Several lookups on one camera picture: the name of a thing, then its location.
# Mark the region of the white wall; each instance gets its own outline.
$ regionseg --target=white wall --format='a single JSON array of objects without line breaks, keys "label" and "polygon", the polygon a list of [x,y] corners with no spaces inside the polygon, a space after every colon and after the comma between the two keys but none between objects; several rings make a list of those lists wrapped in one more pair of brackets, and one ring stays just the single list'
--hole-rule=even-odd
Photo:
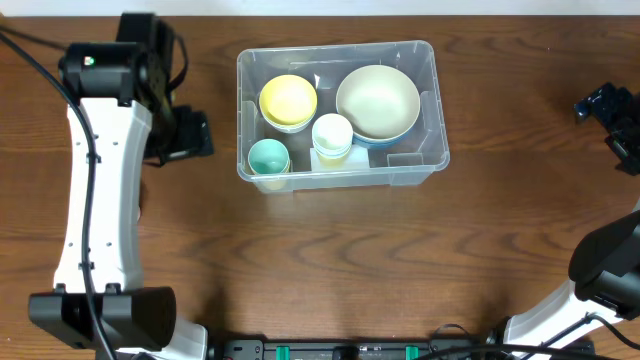
[{"label": "white wall", "polygon": [[0,0],[5,16],[638,15],[640,0]]}]

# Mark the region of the green clip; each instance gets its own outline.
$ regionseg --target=green clip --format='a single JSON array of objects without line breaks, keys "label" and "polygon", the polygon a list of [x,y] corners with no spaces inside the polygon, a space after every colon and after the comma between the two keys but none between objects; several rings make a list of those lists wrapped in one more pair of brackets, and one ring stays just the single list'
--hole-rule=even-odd
[{"label": "green clip", "polygon": [[289,360],[289,347],[278,346],[276,347],[276,360]]},{"label": "green clip", "polygon": [[406,360],[417,359],[418,357],[420,357],[420,349],[417,346],[407,346],[405,348],[405,354]]}]

